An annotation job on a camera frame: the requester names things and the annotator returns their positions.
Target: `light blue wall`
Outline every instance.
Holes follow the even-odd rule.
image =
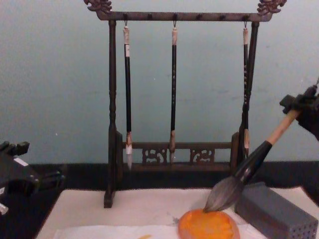
[[[114,0],[115,10],[256,12],[257,0]],[[259,30],[252,148],[283,117],[280,99],[319,75],[319,1],[289,0]],[[29,163],[107,160],[108,24],[82,0],[0,4],[0,140],[31,143]],[[117,27],[117,127],[125,135],[123,22]],[[230,141],[241,121],[243,23],[178,22],[177,141]],[[168,141],[171,22],[129,22],[133,140]],[[178,160],[188,154],[179,152]],[[227,160],[229,152],[217,153]],[[267,160],[317,160],[295,122]]]

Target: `table surface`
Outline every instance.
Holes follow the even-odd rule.
[[[302,188],[273,189],[319,218],[319,208]],[[65,190],[61,193],[37,239],[52,239],[57,230],[79,226],[174,226],[187,211],[203,208],[209,189],[145,189],[117,192],[111,209],[103,208],[104,192]],[[246,222],[225,210],[238,224]]]

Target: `orange ink dish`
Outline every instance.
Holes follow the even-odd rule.
[[[235,221],[224,212],[204,213],[197,209],[185,213],[178,223],[180,239],[240,239]]]

